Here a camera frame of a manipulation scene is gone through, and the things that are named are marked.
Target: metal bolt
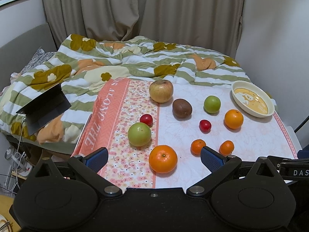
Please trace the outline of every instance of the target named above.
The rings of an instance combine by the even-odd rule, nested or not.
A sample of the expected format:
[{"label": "metal bolt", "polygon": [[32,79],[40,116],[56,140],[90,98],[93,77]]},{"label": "metal bolt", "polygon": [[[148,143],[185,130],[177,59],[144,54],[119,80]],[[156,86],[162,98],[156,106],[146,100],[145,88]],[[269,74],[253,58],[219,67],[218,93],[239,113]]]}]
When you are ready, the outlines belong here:
[{"label": "metal bolt", "polygon": [[119,191],[119,188],[116,186],[108,186],[104,188],[104,192],[108,194],[115,194]]},{"label": "metal bolt", "polygon": [[157,193],[150,193],[150,197],[158,197],[159,195]]},{"label": "metal bolt", "polygon": [[189,188],[189,191],[194,194],[201,194],[205,191],[205,189],[201,186],[192,186]]}]

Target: green plum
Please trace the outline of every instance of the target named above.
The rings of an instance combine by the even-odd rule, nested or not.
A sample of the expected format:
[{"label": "green plum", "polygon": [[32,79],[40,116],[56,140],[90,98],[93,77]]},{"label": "green plum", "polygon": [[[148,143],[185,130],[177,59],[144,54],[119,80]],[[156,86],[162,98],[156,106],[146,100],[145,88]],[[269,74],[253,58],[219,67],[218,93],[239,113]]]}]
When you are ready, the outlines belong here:
[{"label": "green plum", "polygon": [[217,113],[220,110],[221,101],[216,96],[208,96],[204,101],[204,109],[210,114]]},{"label": "green plum", "polygon": [[145,123],[135,123],[128,130],[128,139],[132,145],[142,147],[151,140],[151,130]]}]

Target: curtain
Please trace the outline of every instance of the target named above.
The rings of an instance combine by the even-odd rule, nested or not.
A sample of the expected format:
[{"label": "curtain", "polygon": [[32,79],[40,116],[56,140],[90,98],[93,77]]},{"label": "curtain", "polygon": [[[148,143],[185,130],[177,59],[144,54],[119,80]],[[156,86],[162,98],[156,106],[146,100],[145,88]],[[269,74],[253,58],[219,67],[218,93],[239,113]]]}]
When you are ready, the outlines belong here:
[{"label": "curtain", "polygon": [[143,35],[235,57],[244,0],[43,0],[56,45],[72,33],[97,41]]}]

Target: cherry tomato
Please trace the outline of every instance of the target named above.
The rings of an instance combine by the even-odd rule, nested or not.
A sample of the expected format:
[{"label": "cherry tomato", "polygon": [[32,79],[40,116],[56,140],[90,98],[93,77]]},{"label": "cherry tomato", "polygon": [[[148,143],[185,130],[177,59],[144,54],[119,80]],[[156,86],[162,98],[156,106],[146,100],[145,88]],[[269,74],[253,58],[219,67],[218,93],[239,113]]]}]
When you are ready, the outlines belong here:
[{"label": "cherry tomato", "polygon": [[144,114],[140,117],[139,121],[150,126],[153,123],[153,118],[150,114]]},{"label": "cherry tomato", "polygon": [[202,119],[200,121],[200,130],[202,132],[209,132],[211,130],[211,123],[206,119]]}]

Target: large orange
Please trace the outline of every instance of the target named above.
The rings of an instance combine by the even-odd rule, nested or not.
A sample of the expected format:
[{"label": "large orange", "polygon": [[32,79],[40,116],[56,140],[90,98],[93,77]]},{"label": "large orange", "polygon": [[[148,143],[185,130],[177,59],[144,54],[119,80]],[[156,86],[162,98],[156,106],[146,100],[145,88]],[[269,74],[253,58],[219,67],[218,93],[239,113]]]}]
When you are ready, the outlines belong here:
[{"label": "large orange", "polygon": [[157,173],[172,171],[178,162],[177,154],[168,145],[156,146],[149,155],[149,166]]},{"label": "large orange", "polygon": [[219,153],[228,156],[234,151],[234,143],[230,140],[224,141],[219,148]]},{"label": "large orange", "polygon": [[191,144],[191,152],[195,155],[200,155],[200,151],[206,146],[206,142],[202,139],[196,139]]},{"label": "large orange", "polygon": [[238,129],[244,122],[242,113],[238,110],[232,109],[227,111],[224,116],[224,123],[231,129]]}]

